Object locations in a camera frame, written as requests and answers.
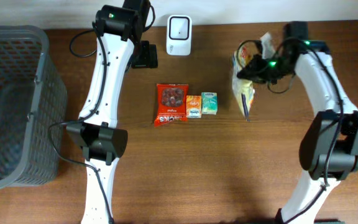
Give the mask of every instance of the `white device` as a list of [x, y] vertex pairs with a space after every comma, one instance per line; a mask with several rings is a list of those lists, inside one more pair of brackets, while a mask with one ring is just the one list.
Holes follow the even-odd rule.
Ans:
[[172, 15], [167, 21], [167, 53], [189, 55], [191, 52], [191, 27], [189, 16]]

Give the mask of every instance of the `gray plastic basket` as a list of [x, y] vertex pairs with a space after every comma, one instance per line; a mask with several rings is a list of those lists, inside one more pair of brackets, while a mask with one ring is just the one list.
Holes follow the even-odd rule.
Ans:
[[[42, 185], [57, 175], [47, 128], [64, 119], [67, 91], [48, 50], [36, 27], [0, 27], [0, 188]], [[59, 149], [62, 128], [53, 139]]]

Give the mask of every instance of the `wooden table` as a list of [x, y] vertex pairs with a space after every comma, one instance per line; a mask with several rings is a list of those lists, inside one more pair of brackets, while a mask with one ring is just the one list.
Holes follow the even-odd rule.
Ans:
[[[283, 95], [256, 86], [250, 120], [232, 95], [229, 58], [244, 39], [269, 31], [281, 41], [284, 23], [194, 26], [191, 55], [165, 51], [165, 27], [143, 36], [157, 44], [158, 68], [131, 70], [119, 100], [119, 127], [128, 130], [126, 153], [114, 179], [114, 218], [118, 223], [231, 223], [273, 218], [290, 198], [300, 177], [298, 150], [313, 112], [299, 79]], [[314, 39], [326, 40], [346, 93], [358, 106], [358, 21], [310, 22]], [[80, 30], [48, 30], [50, 56], [67, 86], [67, 119], [85, 102], [95, 57], [68, 51]], [[95, 36], [78, 39], [83, 53]], [[288, 80], [278, 87], [285, 88]], [[218, 93], [216, 116], [203, 116], [154, 128], [156, 83], [188, 83], [189, 94]], [[62, 153], [82, 161], [64, 135]], [[79, 223], [85, 207], [86, 171], [60, 163], [59, 175], [41, 187], [0, 190], [0, 223]], [[328, 197], [319, 219], [358, 223], [358, 173]]]

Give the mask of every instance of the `red snack bag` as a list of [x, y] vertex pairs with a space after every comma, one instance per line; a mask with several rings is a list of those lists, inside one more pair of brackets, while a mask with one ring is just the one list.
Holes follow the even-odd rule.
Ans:
[[157, 84], [158, 113], [154, 126], [160, 126], [174, 120], [187, 121], [186, 95], [187, 84]]

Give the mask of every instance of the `orange juice box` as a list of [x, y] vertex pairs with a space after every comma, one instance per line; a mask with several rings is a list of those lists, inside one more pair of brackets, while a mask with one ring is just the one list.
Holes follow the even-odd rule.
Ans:
[[201, 118], [201, 96], [186, 96], [186, 117]]

